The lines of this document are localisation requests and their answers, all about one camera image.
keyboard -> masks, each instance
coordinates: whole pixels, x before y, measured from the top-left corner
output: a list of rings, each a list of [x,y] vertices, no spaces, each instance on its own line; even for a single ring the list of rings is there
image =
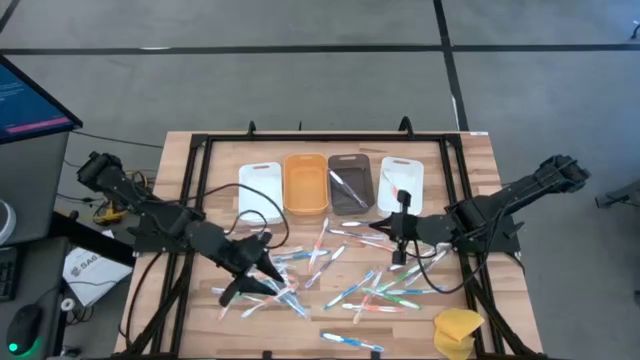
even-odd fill
[[[20,254],[15,247],[0,248],[0,302],[16,297],[20,276]]]

orange container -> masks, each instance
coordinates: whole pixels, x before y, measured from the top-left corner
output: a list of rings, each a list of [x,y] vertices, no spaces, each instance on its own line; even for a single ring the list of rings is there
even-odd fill
[[[316,215],[329,206],[327,158],[292,154],[284,159],[284,207],[296,215]]]

wooden tabletop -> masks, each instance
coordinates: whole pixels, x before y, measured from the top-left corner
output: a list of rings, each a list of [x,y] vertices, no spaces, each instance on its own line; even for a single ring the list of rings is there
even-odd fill
[[[164,199],[179,198],[191,134],[191,132],[170,132],[167,135],[154,188],[157,196]],[[499,190],[500,178],[489,137],[486,134],[473,133],[462,133],[461,136],[474,195],[491,194]],[[443,208],[448,205],[440,150],[436,143],[429,142],[215,143],[207,189],[237,182],[238,169],[242,165],[272,161],[282,164],[284,158],[292,153],[323,153],[327,157],[335,154],[367,154],[371,160],[374,189],[377,189],[380,164],[384,157],[396,156],[419,160],[424,164],[424,204],[421,216],[443,213]],[[458,198],[461,199],[462,189],[457,176],[453,149],[450,149],[450,158]],[[195,192],[201,160],[200,152],[196,160],[198,165],[193,176],[191,195]],[[209,221],[228,228],[237,215],[237,203],[238,190],[228,188],[208,196],[204,201],[204,210]],[[302,245],[306,249],[311,249],[321,231],[325,216],[330,218],[332,228],[339,227],[341,221],[356,218],[380,219],[375,207],[368,214],[357,217],[337,217],[331,213],[331,209],[321,216],[295,216],[287,213],[287,219],[291,225],[291,236],[286,244],[287,247]],[[282,227],[270,228],[274,232],[272,241],[279,241],[283,236]],[[370,232],[364,228],[356,231]],[[280,304],[270,305],[258,310],[249,318],[242,319],[240,314],[251,304],[239,302],[232,305],[226,317],[218,322],[216,318],[221,307],[218,305],[218,297],[211,294],[211,287],[225,287],[230,281],[230,276],[216,268],[215,264],[208,259],[196,256],[180,357],[259,358],[264,350],[273,351],[276,358],[369,357],[369,352],[366,350],[322,340],[319,336],[321,331],[381,345],[386,349],[382,354],[383,358],[442,357],[433,345],[433,318],[448,308],[466,308],[463,290],[452,295],[407,296],[407,299],[421,304],[423,309],[407,310],[405,314],[365,312],[357,325],[352,323],[353,311],[351,310],[345,310],[340,305],[326,311],[322,309],[329,300],[361,280],[368,270],[386,269],[390,265],[389,252],[364,247],[344,236],[327,233],[323,247],[335,250],[345,241],[347,249],[339,260],[329,267],[311,288],[304,289],[304,286],[301,286],[298,289],[300,302],[310,310],[310,320],[298,317],[290,308]],[[274,250],[274,253],[285,250],[286,247]],[[133,289],[152,257],[153,254],[145,254],[137,260],[125,309],[128,309]],[[167,255],[160,257],[142,286],[132,319],[134,335],[144,328],[157,309],[166,259]],[[320,258],[319,261],[323,263],[326,258]],[[299,283],[304,284],[311,277],[307,272],[307,261],[300,260],[292,264],[296,265],[296,268],[290,273],[298,277]],[[176,277],[180,268],[181,263],[176,267]],[[489,257],[488,269],[498,309],[526,345],[535,351],[542,351],[522,269],[503,254],[492,254]],[[381,283],[393,279],[397,274],[397,272],[385,271]],[[445,257],[430,274],[433,281],[438,284],[449,286],[459,284],[461,274],[457,255],[450,254]],[[424,288],[426,282],[424,279],[419,279],[412,287]],[[350,303],[359,303],[362,298],[363,294],[356,292],[347,300]],[[393,305],[381,299],[375,299],[373,304]],[[122,324],[126,323],[126,317],[125,311]],[[172,311],[165,325],[163,350],[169,348],[173,324]],[[487,350],[491,350],[486,323],[483,326],[483,332]],[[124,346],[124,339],[120,336],[116,351],[122,351]]]

computer screen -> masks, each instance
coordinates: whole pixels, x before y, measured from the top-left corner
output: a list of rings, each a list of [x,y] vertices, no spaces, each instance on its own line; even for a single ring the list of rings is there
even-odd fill
[[[81,126],[75,115],[0,56],[0,144]]]

computer mouse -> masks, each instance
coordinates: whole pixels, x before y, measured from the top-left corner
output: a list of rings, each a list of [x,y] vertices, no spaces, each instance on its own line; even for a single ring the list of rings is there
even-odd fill
[[[7,328],[7,348],[13,355],[29,351],[38,337],[42,308],[37,304],[25,305],[13,316]]]

